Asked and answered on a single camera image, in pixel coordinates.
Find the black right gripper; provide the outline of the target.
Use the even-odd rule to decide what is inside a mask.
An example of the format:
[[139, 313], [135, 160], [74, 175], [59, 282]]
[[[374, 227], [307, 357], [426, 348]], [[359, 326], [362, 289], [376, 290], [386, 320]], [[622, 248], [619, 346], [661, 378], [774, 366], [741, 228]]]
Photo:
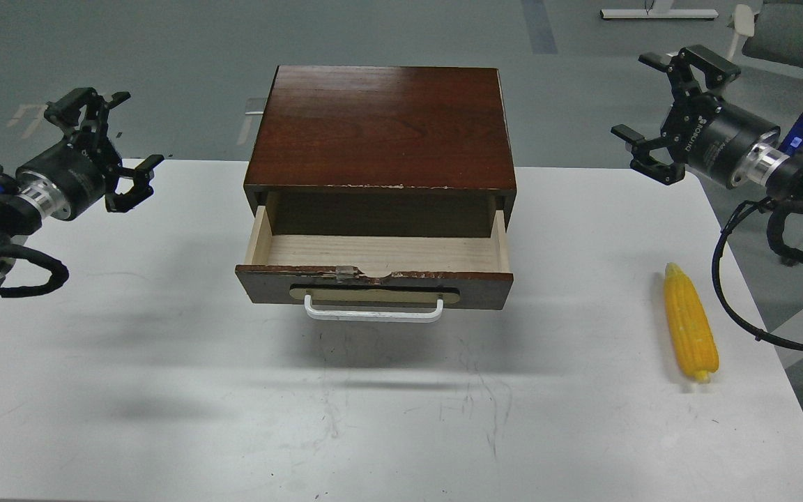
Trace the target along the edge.
[[[672, 55], [643, 53], [638, 61], [665, 74], [673, 102], [656, 139], [625, 124], [611, 127], [611, 134], [627, 144], [635, 172], [673, 185], [683, 180], [686, 166], [732, 190], [747, 181], [767, 185], [789, 161], [777, 149], [777, 125], [724, 99], [724, 90], [742, 73], [732, 61], [704, 45]], [[667, 149], [673, 162], [651, 155], [657, 149]]]

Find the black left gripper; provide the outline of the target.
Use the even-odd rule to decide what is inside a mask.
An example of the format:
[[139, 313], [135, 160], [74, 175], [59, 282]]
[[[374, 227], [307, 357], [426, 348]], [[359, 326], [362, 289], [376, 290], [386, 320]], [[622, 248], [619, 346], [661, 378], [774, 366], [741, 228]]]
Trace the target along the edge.
[[[153, 196], [154, 168], [165, 157], [150, 155], [127, 168], [107, 139], [109, 111], [130, 98], [128, 91], [107, 99], [93, 88], [76, 88], [47, 103], [44, 119], [63, 133], [63, 140], [16, 172], [19, 198], [42, 219], [75, 220], [103, 197], [107, 212], [127, 213]], [[120, 180], [132, 181], [128, 191], [117, 191]]]

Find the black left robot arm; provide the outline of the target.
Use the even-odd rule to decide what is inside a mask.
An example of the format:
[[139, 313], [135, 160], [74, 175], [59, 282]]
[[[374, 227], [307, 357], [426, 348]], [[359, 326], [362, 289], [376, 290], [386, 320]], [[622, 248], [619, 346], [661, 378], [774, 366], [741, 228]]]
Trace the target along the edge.
[[60, 289], [69, 270], [60, 260], [26, 246], [45, 219], [75, 220], [100, 200], [110, 213], [127, 213], [153, 194], [153, 171], [164, 159], [150, 155], [123, 165], [108, 137], [109, 112], [130, 92], [104, 96], [76, 88], [49, 102], [44, 119], [63, 137], [10, 176], [0, 165], [0, 296], [35, 298]]

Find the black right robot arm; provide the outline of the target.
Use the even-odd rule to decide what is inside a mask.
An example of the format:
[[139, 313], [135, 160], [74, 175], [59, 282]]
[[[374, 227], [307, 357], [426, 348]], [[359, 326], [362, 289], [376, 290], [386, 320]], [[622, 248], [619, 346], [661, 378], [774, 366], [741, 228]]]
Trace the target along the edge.
[[664, 185], [681, 181], [688, 169], [729, 190], [761, 185], [770, 210], [769, 247], [803, 264], [803, 114], [783, 132], [727, 101], [724, 90], [740, 68], [703, 45], [638, 60], [666, 76], [673, 102], [656, 139], [624, 124], [612, 127], [627, 143], [631, 169]]

